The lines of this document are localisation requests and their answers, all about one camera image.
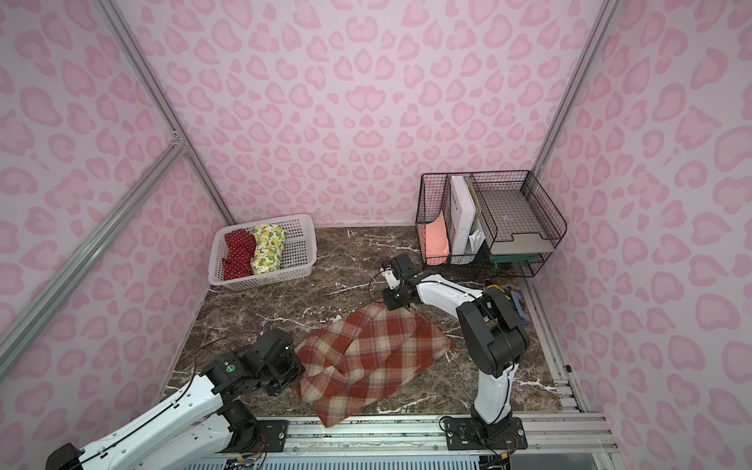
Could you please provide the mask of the red plaid skirt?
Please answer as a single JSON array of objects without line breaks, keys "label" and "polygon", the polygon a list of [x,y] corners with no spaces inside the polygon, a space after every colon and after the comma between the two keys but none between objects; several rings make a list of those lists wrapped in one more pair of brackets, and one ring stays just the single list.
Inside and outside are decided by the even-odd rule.
[{"label": "red plaid skirt", "polygon": [[451,350],[450,338],[421,313],[372,303],[297,346],[305,368],[297,395],[333,427],[390,397]]}]

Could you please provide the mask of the red polka dot skirt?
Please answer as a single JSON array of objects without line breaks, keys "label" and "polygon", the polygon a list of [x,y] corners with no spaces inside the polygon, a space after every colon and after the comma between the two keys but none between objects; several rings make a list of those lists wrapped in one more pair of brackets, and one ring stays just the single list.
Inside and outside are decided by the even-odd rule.
[{"label": "red polka dot skirt", "polygon": [[223,279],[233,280],[253,275],[252,260],[257,241],[250,231],[238,229],[224,235],[227,255],[222,259]]}]

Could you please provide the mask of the white plastic basket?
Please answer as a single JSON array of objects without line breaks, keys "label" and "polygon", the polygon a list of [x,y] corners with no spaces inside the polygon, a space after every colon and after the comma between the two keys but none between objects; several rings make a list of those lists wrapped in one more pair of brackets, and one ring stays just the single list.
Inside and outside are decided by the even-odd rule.
[{"label": "white plastic basket", "polygon": [[227,226],[213,239],[209,282],[234,291],[307,277],[317,259],[310,215]]}]

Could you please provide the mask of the lemon print skirt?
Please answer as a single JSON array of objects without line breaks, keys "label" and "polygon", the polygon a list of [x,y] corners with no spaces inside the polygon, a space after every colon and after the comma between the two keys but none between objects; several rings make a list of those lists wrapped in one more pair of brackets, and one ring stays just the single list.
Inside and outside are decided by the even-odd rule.
[{"label": "lemon print skirt", "polygon": [[282,268],[286,231],[277,224],[259,224],[252,231],[257,248],[252,260],[254,275],[267,274]]}]

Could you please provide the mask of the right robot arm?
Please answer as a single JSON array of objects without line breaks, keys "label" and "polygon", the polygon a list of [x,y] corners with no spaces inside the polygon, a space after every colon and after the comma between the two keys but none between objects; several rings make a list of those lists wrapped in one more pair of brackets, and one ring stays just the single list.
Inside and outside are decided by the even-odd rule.
[{"label": "right robot arm", "polygon": [[530,346],[511,293],[497,285],[484,290],[461,286],[419,270],[407,254],[383,262],[380,274],[387,282],[382,296],[390,311],[422,304],[457,319],[479,370],[473,417],[489,431],[507,428],[512,421],[512,384]]}]

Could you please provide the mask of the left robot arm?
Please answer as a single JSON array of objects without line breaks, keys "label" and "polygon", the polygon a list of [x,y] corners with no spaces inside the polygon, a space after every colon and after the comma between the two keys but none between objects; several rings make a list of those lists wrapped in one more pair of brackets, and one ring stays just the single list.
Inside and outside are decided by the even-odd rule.
[{"label": "left robot arm", "polygon": [[183,469],[213,454],[233,454],[230,469],[284,448],[287,424],[260,421],[242,395],[277,397],[305,368],[291,334],[270,329],[254,344],[219,354],[189,382],[133,421],[82,448],[66,443],[48,469]]}]

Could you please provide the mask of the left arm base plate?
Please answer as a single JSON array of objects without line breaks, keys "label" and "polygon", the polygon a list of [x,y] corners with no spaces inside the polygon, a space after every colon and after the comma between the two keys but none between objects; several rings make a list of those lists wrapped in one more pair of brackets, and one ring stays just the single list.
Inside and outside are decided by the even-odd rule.
[{"label": "left arm base plate", "polygon": [[263,454],[283,452],[290,422],[285,419],[258,419],[242,401],[221,407],[211,418],[219,423],[211,430],[223,432],[227,438],[217,454]]}]

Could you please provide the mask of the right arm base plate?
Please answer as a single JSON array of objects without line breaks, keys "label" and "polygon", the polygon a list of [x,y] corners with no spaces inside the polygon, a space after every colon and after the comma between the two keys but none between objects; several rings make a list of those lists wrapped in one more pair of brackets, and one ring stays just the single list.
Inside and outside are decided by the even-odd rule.
[{"label": "right arm base plate", "polygon": [[514,454],[529,446],[523,422],[513,414],[492,425],[478,417],[442,416],[439,425],[449,450],[501,450]]}]

